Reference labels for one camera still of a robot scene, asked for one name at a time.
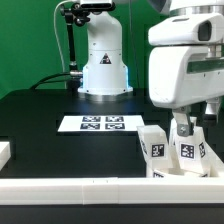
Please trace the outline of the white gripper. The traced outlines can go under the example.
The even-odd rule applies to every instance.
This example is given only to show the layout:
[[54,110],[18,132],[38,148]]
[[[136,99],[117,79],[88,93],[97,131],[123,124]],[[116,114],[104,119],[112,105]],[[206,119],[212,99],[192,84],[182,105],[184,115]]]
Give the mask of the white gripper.
[[157,107],[173,109],[179,136],[192,136],[194,133],[191,107],[187,105],[207,100],[204,119],[218,120],[220,96],[224,96],[224,69],[187,72],[190,61],[202,61],[206,56],[206,46],[156,47],[150,54],[150,99]]

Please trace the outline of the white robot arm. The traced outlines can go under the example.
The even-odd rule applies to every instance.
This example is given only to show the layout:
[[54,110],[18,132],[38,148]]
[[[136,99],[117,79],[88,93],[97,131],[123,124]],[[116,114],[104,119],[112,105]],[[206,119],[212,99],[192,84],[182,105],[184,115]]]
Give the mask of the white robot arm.
[[[224,45],[224,0],[148,0],[168,18],[148,31],[149,96],[157,107],[173,110],[177,131],[182,136],[193,133],[187,107],[224,95],[224,69],[188,71],[191,62],[219,59]],[[81,0],[81,7],[91,13],[88,28],[89,60],[84,69],[84,88],[92,94],[115,91],[125,84],[118,75],[103,76],[120,69],[121,38],[109,28],[107,11],[112,6],[104,0]]]

